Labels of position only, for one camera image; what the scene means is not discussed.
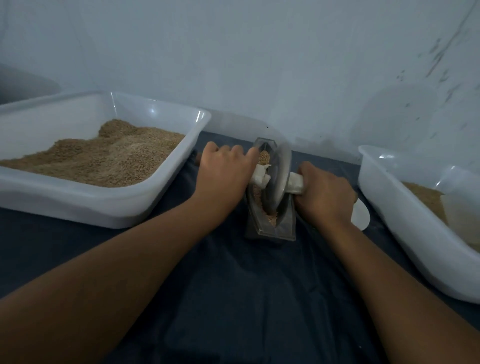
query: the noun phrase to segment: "metal disc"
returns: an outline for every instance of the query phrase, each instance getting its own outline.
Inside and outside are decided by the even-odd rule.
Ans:
[[[270,164],[267,173],[271,180],[262,194],[262,205],[268,214],[273,214],[285,194],[292,168],[292,150],[288,143],[281,144],[273,151]]]

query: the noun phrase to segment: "white tray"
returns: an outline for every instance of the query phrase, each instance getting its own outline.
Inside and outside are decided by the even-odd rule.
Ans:
[[[0,106],[0,159],[21,158],[65,138],[90,139],[122,119],[185,134],[147,180],[107,188],[0,167],[0,207],[120,229],[145,219],[192,152],[209,112],[117,92],[55,95]]]
[[[443,293],[480,303],[480,254],[402,182],[468,199],[480,209],[480,176],[410,153],[361,146],[359,185],[425,278]]]

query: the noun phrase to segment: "white wall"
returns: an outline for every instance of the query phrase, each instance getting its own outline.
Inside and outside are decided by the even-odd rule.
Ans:
[[[478,0],[0,0],[0,97],[101,88],[213,110],[209,130],[480,171]]]

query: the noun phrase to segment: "dark blue fabric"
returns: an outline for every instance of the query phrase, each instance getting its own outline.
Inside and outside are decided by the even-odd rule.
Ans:
[[[251,143],[202,133],[197,148]],[[293,153],[357,189],[359,167]],[[152,216],[188,199],[190,159]],[[480,329],[480,306],[446,297],[419,275],[377,214],[365,233],[420,282]],[[247,207],[178,264],[108,363],[384,363],[368,312],[322,237],[300,218],[297,241],[246,240]],[[0,209],[0,296],[121,231]]]

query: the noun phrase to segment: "person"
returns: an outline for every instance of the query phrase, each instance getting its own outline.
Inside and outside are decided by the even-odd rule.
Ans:
[[[204,149],[193,196],[45,273],[0,301],[3,363],[92,363],[113,350],[175,265],[242,199],[259,158]],[[347,180],[300,166],[301,215],[353,278],[392,363],[480,363],[480,333],[350,222]]]

